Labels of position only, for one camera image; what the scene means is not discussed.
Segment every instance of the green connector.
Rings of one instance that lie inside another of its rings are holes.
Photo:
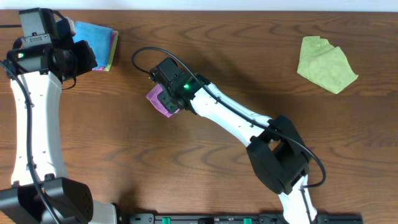
[[[171,224],[172,219],[171,218],[163,218],[162,219],[162,224]]]
[[[243,224],[251,224],[251,218],[244,218]]]

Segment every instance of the stack of cloths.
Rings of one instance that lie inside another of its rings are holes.
[[[112,66],[119,32],[108,27],[97,26],[86,22],[76,22],[76,35],[73,41],[86,40],[93,49],[98,66],[93,70],[109,71]]]

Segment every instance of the brown wooden surface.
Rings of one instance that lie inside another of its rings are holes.
[[[60,100],[63,158],[70,178],[96,200],[131,212],[258,213],[281,210],[250,166],[244,146],[215,123],[182,111],[167,119],[145,99],[153,87],[130,62],[139,47],[163,47],[248,108],[290,118],[323,161],[326,184],[313,204],[398,219],[398,14],[350,12],[62,11],[120,33],[111,72],[90,72]],[[0,11],[1,24],[19,24]],[[5,57],[22,29],[1,29]],[[302,38],[340,46],[359,78],[334,95],[296,73]],[[142,53],[146,69],[165,55]],[[16,111],[0,72],[0,189],[10,187]],[[310,166],[310,181],[320,178]],[[4,215],[3,223],[9,222]]]

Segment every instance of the white wall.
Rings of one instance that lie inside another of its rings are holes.
[[[398,0],[0,0],[0,9],[148,9],[398,12]]]

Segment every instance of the blue cloth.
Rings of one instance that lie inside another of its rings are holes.
[[[109,45],[111,42],[112,29],[101,27],[86,22],[76,22],[76,35],[73,37],[74,42],[87,40],[88,45],[93,49],[95,60],[98,68],[107,66],[109,60]]]

